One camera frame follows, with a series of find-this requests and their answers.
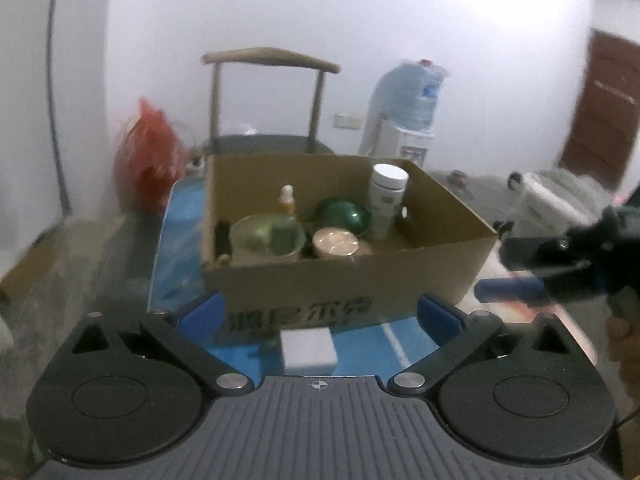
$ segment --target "white container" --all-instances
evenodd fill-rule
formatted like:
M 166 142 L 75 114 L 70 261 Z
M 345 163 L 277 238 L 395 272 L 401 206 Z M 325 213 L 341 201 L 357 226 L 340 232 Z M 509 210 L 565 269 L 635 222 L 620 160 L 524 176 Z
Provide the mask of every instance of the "white container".
M 344 258 L 356 253 L 358 239 L 346 229 L 323 227 L 314 234 L 313 245 L 319 258 Z
M 367 210 L 371 213 L 369 238 L 383 240 L 402 206 L 409 174 L 392 164 L 376 164 L 369 184 Z
M 426 170 L 433 138 L 430 133 L 406 130 L 391 121 L 382 121 L 374 156 L 404 158 Z

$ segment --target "wooden door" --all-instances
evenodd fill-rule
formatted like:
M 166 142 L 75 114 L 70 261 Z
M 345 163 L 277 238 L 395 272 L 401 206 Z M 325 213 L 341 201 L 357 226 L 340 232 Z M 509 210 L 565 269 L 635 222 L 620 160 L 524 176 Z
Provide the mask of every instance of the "wooden door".
M 616 190 L 640 120 L 640 45 L 594 32 L 587 79 L 559 165 Z

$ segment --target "metal screw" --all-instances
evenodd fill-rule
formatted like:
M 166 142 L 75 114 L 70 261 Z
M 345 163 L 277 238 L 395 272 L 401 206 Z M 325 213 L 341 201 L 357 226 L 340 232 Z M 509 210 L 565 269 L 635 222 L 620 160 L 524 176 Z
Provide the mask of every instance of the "metal screw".
M 487 317 L 487 316 L 493 316 L 493 315 L 494 314 L 492 314 L 488 310 L 475 310 L 471 313 L 472 317 Z
M 425 380 L 420 374 L 402 372 L 394 377 L 394 382 L 401 388 L 420 388 L 425 383 Z
M 239 390 L 248 382 L 249 379 L 242 374 L 223 374 L 216 379 L 216 384 L 225 390 Z

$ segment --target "blue cloth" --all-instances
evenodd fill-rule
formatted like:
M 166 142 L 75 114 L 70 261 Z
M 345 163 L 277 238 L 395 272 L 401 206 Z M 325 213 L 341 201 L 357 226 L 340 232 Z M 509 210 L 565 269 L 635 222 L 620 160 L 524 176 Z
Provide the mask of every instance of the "blue cloth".
M 172 312 L 204 293 L 200 277 L 200 222 L 205 203 L 199 178 L 184 178 L 172 191 L 162 223 L 149 309 Z M 385 325 L 336 332 L 336 376 L 377 375 L 385 383 L 409 364 L 438 346 L 423 332 L 415 317 Z M 273 342 L 238 346 L 205 344 L 204 348 L 260 383 L 269 374 L 282 373 L 280 348 Z

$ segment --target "plastic bag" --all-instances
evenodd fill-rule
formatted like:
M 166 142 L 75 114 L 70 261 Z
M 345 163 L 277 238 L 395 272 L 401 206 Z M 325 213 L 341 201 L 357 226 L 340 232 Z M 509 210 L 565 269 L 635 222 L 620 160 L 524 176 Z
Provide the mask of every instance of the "plastic bag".
M 162 212 L 172 186 L 185 172 L 188 152 L 164 112 L 140 98 L 140 119 L 127 133 L 116 156 L 121 199 L 132 190 L 139 208 Z

